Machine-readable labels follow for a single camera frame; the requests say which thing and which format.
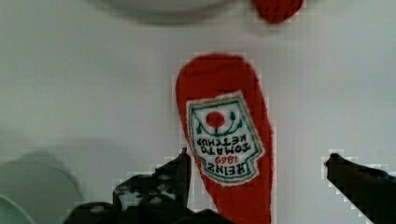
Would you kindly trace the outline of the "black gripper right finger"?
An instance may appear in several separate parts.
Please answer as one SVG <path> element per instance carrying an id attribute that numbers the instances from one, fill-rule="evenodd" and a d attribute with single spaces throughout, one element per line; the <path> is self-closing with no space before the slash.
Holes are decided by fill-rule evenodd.
<path id="1" fill-rule="evenodd" d="M 327 179 L 374 224 L 396 223 L 396 178 L 332 153 Z"/>

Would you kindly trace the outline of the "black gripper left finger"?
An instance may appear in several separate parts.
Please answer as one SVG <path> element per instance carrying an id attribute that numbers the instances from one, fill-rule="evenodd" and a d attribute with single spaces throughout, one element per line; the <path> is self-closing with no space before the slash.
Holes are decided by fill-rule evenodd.
<path id="1" fill-rule="evenodd" d="M 77 206 L 64 224 L 233 224 L 211 209 L 188 208 L 191 157 L 187 149 L 151 175 L 135 175 L 117 185 L 111 203 Z"/>

